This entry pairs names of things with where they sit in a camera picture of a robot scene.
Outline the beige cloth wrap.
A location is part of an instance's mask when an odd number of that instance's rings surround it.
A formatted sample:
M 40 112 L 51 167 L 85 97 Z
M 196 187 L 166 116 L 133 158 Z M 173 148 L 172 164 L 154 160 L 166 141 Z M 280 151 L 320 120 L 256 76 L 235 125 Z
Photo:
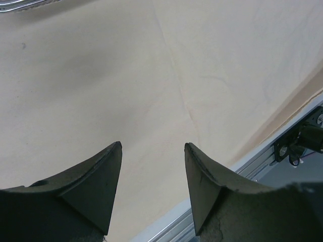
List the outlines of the beige cloth wrap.
M 120 141 L 108 241 L 188 198 L 184 145 L 232 166 L 295 112 L 322 1 L 61 1 L 1 15 L 1 188 Z

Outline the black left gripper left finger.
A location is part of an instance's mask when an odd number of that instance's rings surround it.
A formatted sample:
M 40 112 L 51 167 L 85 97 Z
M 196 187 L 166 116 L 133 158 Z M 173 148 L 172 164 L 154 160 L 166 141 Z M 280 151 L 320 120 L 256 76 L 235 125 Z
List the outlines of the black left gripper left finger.
M 1 190 L 1 241 L 103 241 L 122 164 L 114 142 L 32 185 Z

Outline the wire mesh instrument tray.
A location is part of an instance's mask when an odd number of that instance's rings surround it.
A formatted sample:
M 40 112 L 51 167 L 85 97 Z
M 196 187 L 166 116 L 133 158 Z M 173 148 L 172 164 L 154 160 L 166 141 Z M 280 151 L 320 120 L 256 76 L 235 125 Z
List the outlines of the wire mesh instrument tray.
M 9 13 L 27 10 L 32 7 L 37 7 L 43 4 L 48 4 L 46 0 L 8 0 L 1 1 L 1 13 Z

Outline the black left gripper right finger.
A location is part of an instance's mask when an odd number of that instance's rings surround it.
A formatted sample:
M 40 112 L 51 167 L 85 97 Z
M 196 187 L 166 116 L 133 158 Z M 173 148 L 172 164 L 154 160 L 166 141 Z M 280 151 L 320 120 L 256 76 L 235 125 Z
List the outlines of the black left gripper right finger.
M 322 183 L 268 187 L 184 147 L 195 234 L 201 241 L 322 241 Z

